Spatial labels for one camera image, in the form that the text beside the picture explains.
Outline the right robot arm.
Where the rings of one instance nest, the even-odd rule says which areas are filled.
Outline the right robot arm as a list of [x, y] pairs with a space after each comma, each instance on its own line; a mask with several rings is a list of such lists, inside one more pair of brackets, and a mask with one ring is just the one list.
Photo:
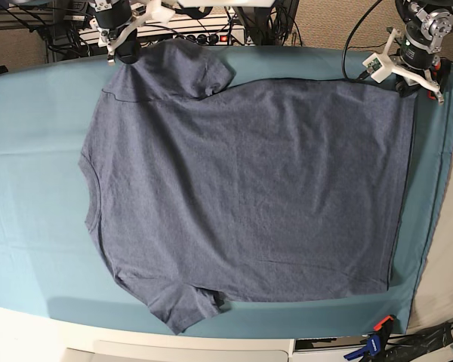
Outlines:
[[89, 1], [93, 9], [91, 26], [98, 31], [98, 47], [106, 48], [107, 61], [136, 63], [140, 52], [137, 29], [153, 20], [167, 24], [174, 16], [173, 9], [162, 1]]

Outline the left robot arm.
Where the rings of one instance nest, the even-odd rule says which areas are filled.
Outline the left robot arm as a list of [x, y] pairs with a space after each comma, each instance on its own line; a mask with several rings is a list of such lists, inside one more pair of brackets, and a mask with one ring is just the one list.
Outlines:
[[428, 90], [427, 96], [443, 103], [451, 62], [442, 60], [439, 54], [444, 37], [452, 31], [453, 1], [396, 1], [395, 5], [405, 32], [395, 38], [399, 50], [390, 59], [435, 83], [439, 89]]

